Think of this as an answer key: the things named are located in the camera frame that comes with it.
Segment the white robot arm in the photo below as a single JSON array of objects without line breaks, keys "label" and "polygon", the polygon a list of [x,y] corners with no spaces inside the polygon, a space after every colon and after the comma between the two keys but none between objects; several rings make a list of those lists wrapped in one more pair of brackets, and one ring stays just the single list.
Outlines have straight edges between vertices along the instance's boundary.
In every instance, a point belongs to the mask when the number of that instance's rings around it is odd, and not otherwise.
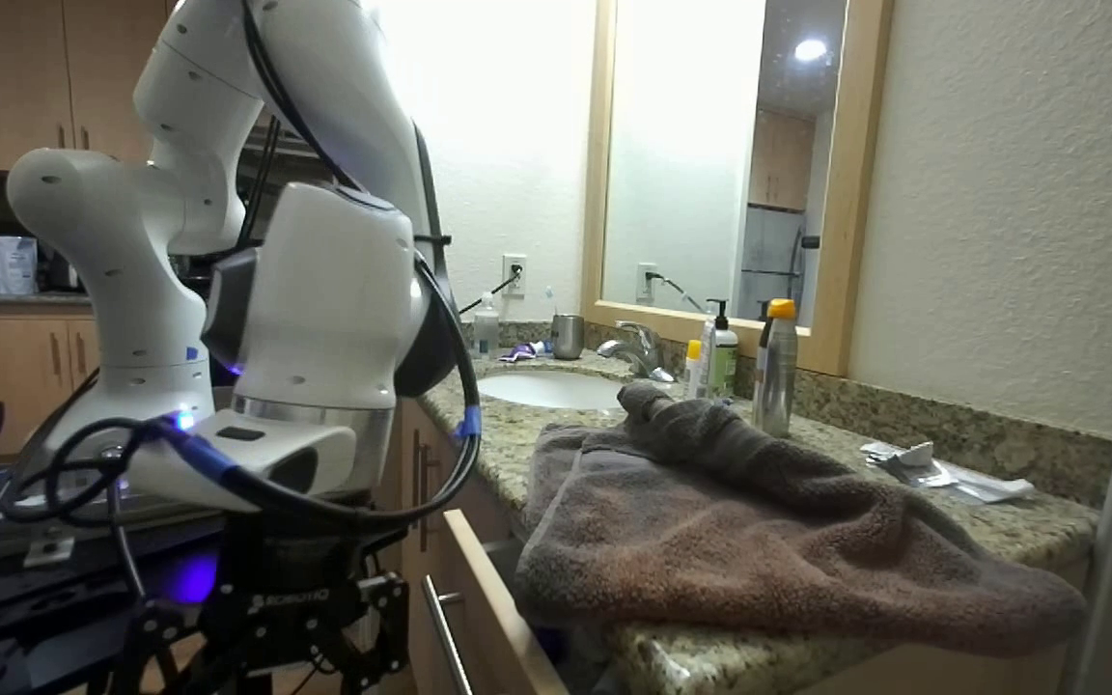
[{"label": "white robot arm", "polygon": [[200,609],[145,604],[110,695],[218,695],[318,663],[359,695],[405,663],[405,578],[372,561],[435,507],[383,508],[400,398],[466,366],[426,142],[372,0],[177,0],[133,111],[151,154],[40,147],[6,203],[81,274],[99,376],[33,436],[64,524],[124,495],[218,516]]}]

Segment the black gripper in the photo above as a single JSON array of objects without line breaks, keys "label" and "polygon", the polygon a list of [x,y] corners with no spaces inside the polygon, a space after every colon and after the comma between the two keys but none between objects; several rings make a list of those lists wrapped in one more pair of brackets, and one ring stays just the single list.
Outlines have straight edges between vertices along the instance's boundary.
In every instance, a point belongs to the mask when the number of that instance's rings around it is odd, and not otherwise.
[{"label": "black gripper", "polygon": [[330,673],[345,692],[397,677],[408,663],[408,587],[373,562],[397,541],[400,528],[233,515],[200,605],[200,686],[233,692],[287,663]]}]

